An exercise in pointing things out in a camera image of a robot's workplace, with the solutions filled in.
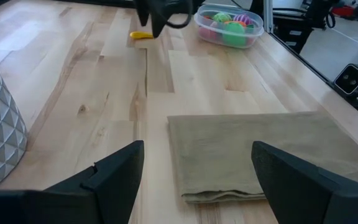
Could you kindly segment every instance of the ball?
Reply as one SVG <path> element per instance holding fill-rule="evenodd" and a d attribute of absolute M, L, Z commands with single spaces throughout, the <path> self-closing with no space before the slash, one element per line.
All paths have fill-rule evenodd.
<path fill-rule="evenodd" d="M 229 23 L 225 25 L 225 30 L 236 34 L 244 34 L 244 28 L 239 23 Z M 233 47 L 243 47 L 246 45 L 247 39 L 245 37 L 223 34 L 223 42 Z"/>
<path fill-rule="evenodd" d="M 248 46 L 254 44 L 254 42 L 255 42 L 255 38 L 251 38 L 251 37 L 248 37 L 248 38 L 247 38 L 247 45 L 248 45 Z"/>
<path fill-rule="evenodd" d="M 229 14 L 219 12 L 212 17 L 212 19 L 216 22 L 227 22 L 232 21 L 231 16 Z"/>
<path fill-rule="evenodd" d="M 210 27 L 218 27 L 218 23 L 217 22 L 213 22 Z M 204 38 L 204 39 L 208 39 L 208 40 L 221 40 L 221 34 L 217 33 L 213 30 L 210 30 L 208 28 L 205 27 L 199 27 L 198 28 L 198 34 L 200 35 L 200 37 Z"/>
<path fill-rule="evenodd" d="M 243 27 L 246 27 L 247 24 L 241 22 L 241 21 L 227 21 L 227 22 L 224 22 L 225 24 L 229 24 L 229 23 L 232 23 L 232 22 L 235 22 L 235 23 L 238 23 L 238 24 L 241 24 Z"/>
<path fill-rule="evenodd" d="M 246 34 L 253 34 L 255 32 L 255 26 L 253 24 L 249 24 L 246 27 Z"/>
<path fill-rule="evenodd" d="M 236 15 L 233 21 L 239 21 L 245 23 L 247 26 L 252 24 L 252 19 L 247 14 Z"/>
<path fill-rule="evenodd" d="M 202 14 L 200 14 L 201 16 L 207 18 L 207 19 L 212 19 L 212 17 L 214 17 L 216 14 L 216 12 L 203 12 Z"/>

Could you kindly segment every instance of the beige towel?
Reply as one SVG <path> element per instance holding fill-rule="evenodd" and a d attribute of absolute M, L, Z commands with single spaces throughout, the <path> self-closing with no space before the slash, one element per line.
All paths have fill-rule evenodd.
<path fill-rule="evenodd" d="M 358 145 L 321 113 L 168 117 L 186 202 L 263 198 L 251 161 L 256 140 L 358 181 Z"/>

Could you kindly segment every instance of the yellow banana toy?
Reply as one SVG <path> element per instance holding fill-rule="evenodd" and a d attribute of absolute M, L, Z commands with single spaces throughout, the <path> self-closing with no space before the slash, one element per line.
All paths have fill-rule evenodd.
<path fill-rule="evenodd" d="M 135 31 L 135 32 L 131 32 L 131 34 L 129 34 L 130 37 L 132 37 L 134 40 L 139 40 L 139 39 L 153 39 L 153 34 L 149 33 L 149 32 L 139 32 L 139 31 Z"/>

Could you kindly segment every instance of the plastic container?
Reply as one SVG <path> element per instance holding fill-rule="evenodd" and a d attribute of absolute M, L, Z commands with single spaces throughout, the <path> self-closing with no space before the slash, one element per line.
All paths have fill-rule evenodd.
<path fill-rule="evenodd" d="M 236 15 L 246 14 L 253 27 L 241 26 L 242 28 L 238 29 L 239 24 L 233 25 L 231 22 L 223 23 L 210 19 L 219 12 L 229 14 L 232 18 Z M 194 18 L 198 26 L 199 37 L 215 44 L 246 49 L 264 33 L 264 22 L 260 16 L 236 7 L 206 4 L 198 9 Z"/>

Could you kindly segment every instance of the wooden tabletop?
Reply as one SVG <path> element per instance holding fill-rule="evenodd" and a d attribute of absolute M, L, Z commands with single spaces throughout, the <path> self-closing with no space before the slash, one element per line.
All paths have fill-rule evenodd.
<path fill-rule="evenodd" d="M 184 19 L 176 16 L 174 21 Z M 268 34 L 236 50 L 194 24 L 129 38 L 135 11 L 56 1 L 0 6 L 0 72 L 29 130 L 0 189 L 44 189 L 145 141 L 131 223 L 276 223 L 265 200 L 187 205 L 173 178 L 167 116 L 323 111 L 358 142 L 358 112 Z"/>

